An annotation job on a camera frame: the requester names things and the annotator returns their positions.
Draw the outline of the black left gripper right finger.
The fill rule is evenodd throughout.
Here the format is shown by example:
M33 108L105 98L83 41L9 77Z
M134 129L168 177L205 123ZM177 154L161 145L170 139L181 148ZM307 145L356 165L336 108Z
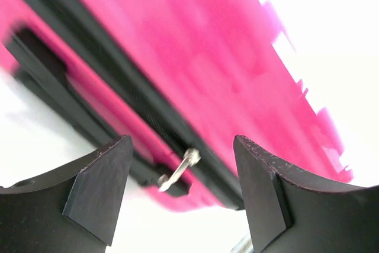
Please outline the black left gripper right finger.
M330 180L233 142L255 252L377 252L378 187Z

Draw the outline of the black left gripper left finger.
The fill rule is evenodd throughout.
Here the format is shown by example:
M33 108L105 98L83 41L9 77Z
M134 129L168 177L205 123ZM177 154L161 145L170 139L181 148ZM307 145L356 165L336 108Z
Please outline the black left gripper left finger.
M130 136L1 189L1 252L105 252L133 154Z

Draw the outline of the pink and teal suitcase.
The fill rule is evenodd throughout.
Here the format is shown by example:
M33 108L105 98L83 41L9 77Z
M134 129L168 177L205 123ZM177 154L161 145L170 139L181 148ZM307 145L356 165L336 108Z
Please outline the pink and teal suitcase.
M259 0L1 0L1 67L94 146L131 136L130 175L163 207L242 210L238 134L353 177L273 47L283 31Z

